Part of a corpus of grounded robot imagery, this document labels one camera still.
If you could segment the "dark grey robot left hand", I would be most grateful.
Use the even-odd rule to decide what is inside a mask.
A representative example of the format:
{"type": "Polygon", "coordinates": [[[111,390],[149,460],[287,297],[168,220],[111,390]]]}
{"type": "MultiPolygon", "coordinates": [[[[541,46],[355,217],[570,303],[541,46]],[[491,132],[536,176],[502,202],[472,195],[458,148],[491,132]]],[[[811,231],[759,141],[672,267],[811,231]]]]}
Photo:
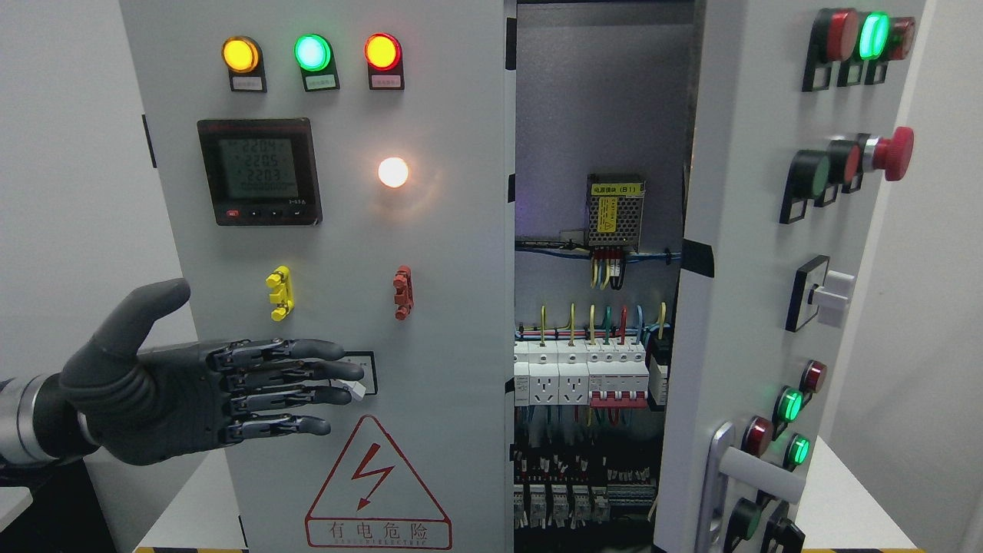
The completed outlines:
{"type": "Polygon", "coordinates": [[[184,279],[133,290],[67,361],[59,384],[97,444],[150,465],[248,439],[329,434],[304,405],[348,405],[364,370],[320,339],[190,343],[141,350],[152,326],[190,299],[184,279]]]}

